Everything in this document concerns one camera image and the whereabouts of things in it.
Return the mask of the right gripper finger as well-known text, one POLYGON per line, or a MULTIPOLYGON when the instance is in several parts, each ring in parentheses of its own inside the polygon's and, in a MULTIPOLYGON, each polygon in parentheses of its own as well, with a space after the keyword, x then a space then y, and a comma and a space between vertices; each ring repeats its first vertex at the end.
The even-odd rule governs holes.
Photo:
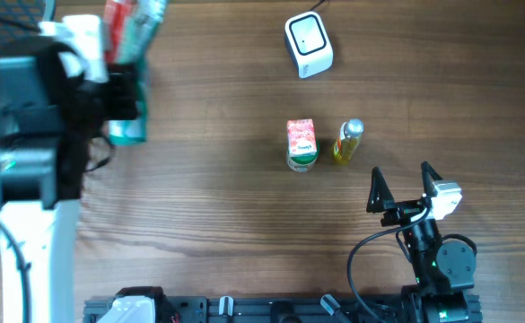
POLYGON ((379 167, 372 169, 372 180, 366 212, 371 214, 386 212, 396 208, 391 191, 379 167))
POLYGON ((433 188, 433 183, 436 180, 442 180, 442 176, 435 171, 435 169, 430 165, 428 161, 422 162, 421 171, 424 193, 427 196, 436 196, 435 189, 433 188))

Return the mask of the yellow dish soap bottle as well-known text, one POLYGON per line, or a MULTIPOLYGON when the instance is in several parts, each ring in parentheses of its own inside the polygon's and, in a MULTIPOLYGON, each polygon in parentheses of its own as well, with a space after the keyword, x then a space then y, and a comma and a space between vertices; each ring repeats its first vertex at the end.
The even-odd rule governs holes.
POLYGON ((336 163, 348 164, 350 162, 355 150, 361 143, 363 131, 364 124, 361 119, 352 118, 342 124, 332 148, 336 163))

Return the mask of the orange jar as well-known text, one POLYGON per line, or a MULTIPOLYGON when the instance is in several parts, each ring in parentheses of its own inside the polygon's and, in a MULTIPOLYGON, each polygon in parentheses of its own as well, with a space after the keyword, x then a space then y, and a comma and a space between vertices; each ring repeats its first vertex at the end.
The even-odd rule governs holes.
POLYGON ((315 135, 313 120, 296 119, 288 120, 287 153, 288 166, 297 172, 306 172, 315 164, 319 155, 319 144, 315 135))

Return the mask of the green 3M package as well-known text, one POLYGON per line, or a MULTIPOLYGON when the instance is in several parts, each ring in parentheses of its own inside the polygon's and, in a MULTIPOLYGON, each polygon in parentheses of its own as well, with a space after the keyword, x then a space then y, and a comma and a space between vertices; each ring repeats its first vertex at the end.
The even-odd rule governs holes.
POLYGON ((168 0, 108 0, 103 21, 109 30, 108 63, 123 69, 129 99, 136 105, 131 120, 111 120, 109 139, 119 146, 142 144, 147 140, 150 104, 150 75, 146 54, 161 28, 168 0))

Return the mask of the red stick sachet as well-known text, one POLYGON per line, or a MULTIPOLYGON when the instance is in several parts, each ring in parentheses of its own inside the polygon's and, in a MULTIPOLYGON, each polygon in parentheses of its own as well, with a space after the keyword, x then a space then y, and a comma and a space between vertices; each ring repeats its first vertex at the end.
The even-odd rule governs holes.
POLYGON ((107 0, 103 21, 108 29, 108 46, 105 50, 107 63, 113 63, 122 41, 122 33, 127 17, 131 14, 134 0, 107 0))

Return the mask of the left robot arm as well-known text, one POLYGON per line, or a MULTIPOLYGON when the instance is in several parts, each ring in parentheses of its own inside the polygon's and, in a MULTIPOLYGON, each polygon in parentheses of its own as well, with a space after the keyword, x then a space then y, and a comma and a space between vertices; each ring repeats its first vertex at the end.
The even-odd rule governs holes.
POLYGON ((74 241, 91 142, 136 118, 134 63, 29 36, 0 49, 0 259, 7 322, 74 320, 74 241))

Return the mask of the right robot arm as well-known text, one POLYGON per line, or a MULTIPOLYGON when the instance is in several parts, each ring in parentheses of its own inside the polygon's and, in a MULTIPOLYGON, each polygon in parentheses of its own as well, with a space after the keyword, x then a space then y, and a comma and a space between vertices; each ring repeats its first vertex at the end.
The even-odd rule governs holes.
POLYGON ((424 193, 398 202, 381 169, 372 169, 366 211, 382 213, 381 225, 392 227, 412 265, 416 284, 402 290, 411 322, 481 322, 475 285, 477 245, 461 234, 442 235, 438 222, 452 214, 462 198, 457 182, 443 179, 428 162, 421 165, 424 193))

